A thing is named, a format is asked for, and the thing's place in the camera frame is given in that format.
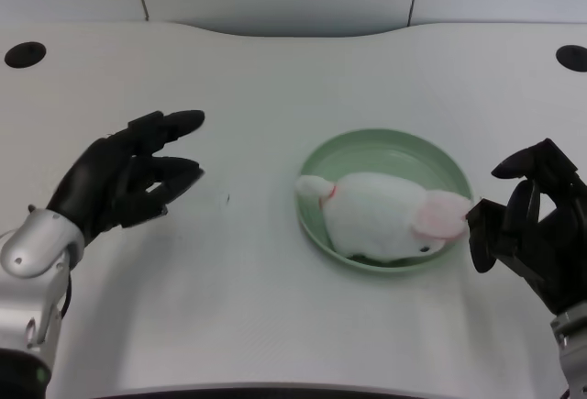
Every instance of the black hole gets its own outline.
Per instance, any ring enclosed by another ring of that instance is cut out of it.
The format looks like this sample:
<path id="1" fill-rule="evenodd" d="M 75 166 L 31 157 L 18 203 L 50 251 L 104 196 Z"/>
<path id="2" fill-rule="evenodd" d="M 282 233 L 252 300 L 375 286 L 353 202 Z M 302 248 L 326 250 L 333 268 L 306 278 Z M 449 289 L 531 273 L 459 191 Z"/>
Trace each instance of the black hole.
<path id="1" fill-rule="evenodd" d="M 571 71 L 587 72 L 587 49 L 582 46 L 563 46 L 557 50 L 557 60 Z"/>
<path id="2" fill-rule="evenodd" d="M 46 54 L 47 49 L 40 43 L 20 43 L 6 53 L 4 62 L 13 69 L 24 69 L 37 64 Z"/>

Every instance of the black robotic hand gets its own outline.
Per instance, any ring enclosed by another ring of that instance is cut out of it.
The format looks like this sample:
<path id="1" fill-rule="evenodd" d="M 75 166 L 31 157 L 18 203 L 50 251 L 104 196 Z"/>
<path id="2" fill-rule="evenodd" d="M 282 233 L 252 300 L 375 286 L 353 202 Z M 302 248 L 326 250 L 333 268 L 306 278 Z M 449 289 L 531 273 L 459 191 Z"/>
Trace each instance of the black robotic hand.
<path id="1" fill-rule="evenodd" d="M 467 215 L 478 272 L 501 261 L 523 277 L 555 315 L 587 294 L 587 187 L 577 167 L 546 139 L 503 161 L 492 175 L 526 177 L 506 206 L 481 200 Z M 540 194 L 556 209 L 538 221 Z"/>
<path id="2" fill-rule="evenodd" d="M 195 161 L 152 154 L 198 129 L 204 118 L 199 110 L 167 116 L 154 112 L 97 140 L 67 172 L 47 209 L 77 225 L 86 245 L 112 227 L 131 227 L 164 216 L 166 205 L 204 171 Z M 157 188 L 148 191 L 155 183 Z"/>

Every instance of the plate rim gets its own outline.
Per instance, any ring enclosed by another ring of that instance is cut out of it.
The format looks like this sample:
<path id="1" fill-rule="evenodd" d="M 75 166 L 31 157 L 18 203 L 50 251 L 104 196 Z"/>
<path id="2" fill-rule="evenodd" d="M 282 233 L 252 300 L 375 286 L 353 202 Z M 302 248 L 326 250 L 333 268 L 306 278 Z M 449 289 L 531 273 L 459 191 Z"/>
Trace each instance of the plate rim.
<path id="1" fill-rule="evenodd" d="M 426 143 L 427 145 L 431 146 L 433 149 L 441 152 L 444 156 L 446 156 L 453 164 L 454 166 L 457 168 L 457 171 L 459 172 L 459 174 L 461 175 L 466 187 L 467 187 L 467 191 L 468 191 L 468 197 L 473 200 L 474 199 L 474 193 L 473 193 L 473 188 L 471 186 L 471 182 L 469 181 L 469 178 L 467 177 L 467 175 L 465 174 L 465 172 L 461 169 L 460 165 L 452 158 L 452 156 L 450 156 L 448 153 L 446 153 L 442 148 L 440 148 L 438 145 L 430 142 L 428 139 L 424 139 L 424 138 L 420 138 L 417 135 L 414 135 L 412 133 L 408 133 L 406 131 L 402 131 L 402 130 L 397 130 L 394 128 L 382 128 L 382 127 L 372 127 L 372 128 L 360 128 L 360 129 L 356 129 L 356 130 L 351 130 L 351 131 L 346 131 L 344 133 L 340 133 L 336 136 L 334 136 L 333 138 L 327 139 L 324 142 L 322 142 L 320 145 L 318 145 L 315 149 L 312 150 L 312 152 L 305 158 L 304 162 L 302 163 L 302 167 L 300 168 L 297 177 L 300 177 L 302 175 L 302 171 L 305 168 L 305 165 L 308 163 L 308 161 L 310 159 L 312 159 L 312 157 L 314 156 L 315 153 L 317 153 L 319 150 L 321 150 L 324 146 L 326 146 L 326 144 L 329 144 L 330 142 L 332 142 L 335 139 L 338 138 L 343 138 L 345 136 L 351 135 L 353 133 L 362 133 L 362 132 L 369 132 L 369 131 L 378 131 L 378 132 L 385 132 L 385 133 L 392 133 L 392 134 L 400 134 L 403 136 L 407 136 L 409 138 L 413 138 L 413 139 L 419 139 L 421 142 Z M 295 198 L 295 213 L 298 219 L 298 222 L 300 223 L 300 225 L 302 225 L 302 228 L 304 229 L 305 234 L 310 238 L 310 240 L 312 240 L 312 242 L 323 252 L 325 252 L 327 255 L 342 261 L 345 264 L 348 264 L 351 267 L 354 268 L 358 268 L 358 269 L 362 269 L 364 271 L 369 271 L 369 272 L 378 272 L 378 273 L 401 273 L 401 272 L 409 272 L 409 271 L 416 271 L 416 270 L 423 270 L 428 268 L 429 266 L 433 265 L 433 264 L 437 264 L 439 262 L 441 262 L 443 259 L 445 260 L 447 257 L 450 257 L 453 255 L 452 252 L 454 252 L 456 249 L 455 245 L 460 243 L 462 240 L 458 240 L 453 244 L 450 244 L 449 246 L 447 246 L 446 248 L 441 249 L 439 252 L 437 252 L 434 255 L 431 255 L 430 260 L 426 260 L 423 261 L 421 263 L 414 263 L 414 264 L 408 264 L 405 266 L 397 266 L 397 267 L 386 267 L 386 266 L 374 266 L 374 265 L 370 265 L 370 264 L 365 264 L 365 263 L 361 263 L 359 261 L 354 261 L 351 259 L 348 259 L 347 257 L 343 257 L 342 255 L 336 253 L 334 250 L 332 250 L 331 248 L 329 248 L 328 246 L 324 245 L 320 240 L 318 240 L 316 238 L 316 236 L 314 235 L 314 233 L 312 232 L 312 230 L 307 226 L 307 224 L 305 223 L 304 218 L 302 217 L 301 214 L 301 207 L 300 207 L 300 201 L 301 198 L 294 193 L 294 198 Z"/>

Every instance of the silver robotic arm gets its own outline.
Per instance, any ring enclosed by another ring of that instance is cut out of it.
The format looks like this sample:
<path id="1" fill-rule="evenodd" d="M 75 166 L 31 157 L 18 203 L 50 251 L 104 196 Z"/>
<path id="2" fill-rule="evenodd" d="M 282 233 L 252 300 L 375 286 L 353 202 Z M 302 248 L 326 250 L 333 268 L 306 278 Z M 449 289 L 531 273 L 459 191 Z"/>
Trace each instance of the silver robotic arm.
<path id="1" fill-rule="evenodd" d="M 64 216 L 37 209 L 0 238 L 0 247 L 0 348 L 38 360 L 34 374 L 43 383 L 55 361 L 59 302 L 82 259 L 83 234 Z"/>
<path id="2" fill-rule="evenodd" d="M 203 122 L 200 111 L 155 112 L 97 140 L 47 209 L 31 208 L 19 229 L 0 237 L 0 397 L 45 397 L 72 296 L 70 271 L 100 233 L 164 216 L 202 176 L 195 161 L 152 154 Z"/>

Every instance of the green plate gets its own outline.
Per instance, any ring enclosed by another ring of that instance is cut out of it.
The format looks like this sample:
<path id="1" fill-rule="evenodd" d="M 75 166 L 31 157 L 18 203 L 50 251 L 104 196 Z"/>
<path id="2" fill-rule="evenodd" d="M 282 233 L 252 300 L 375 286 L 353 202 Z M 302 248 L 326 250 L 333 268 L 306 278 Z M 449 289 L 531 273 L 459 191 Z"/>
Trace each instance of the green plate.
<path id="1" fill-rule="evenodd" d="M 451 191 L 472 199 L 467 178 L 448 154 L 430 142 L 396 130 L 365 129 L 337 136 L 310 155 L 300 174 L 336 182 L 351 172 L 384 172 L 419 183 L 428 190 Z M 454 249 L 448 244 L 424 258 L 388 262 L 363 256 L 346 258 L 334 251 L 317 203 L 296 197 L 296 208 L 306 234 L 321 250 L 357 268 L 377 272 L 412 271 Z"/>

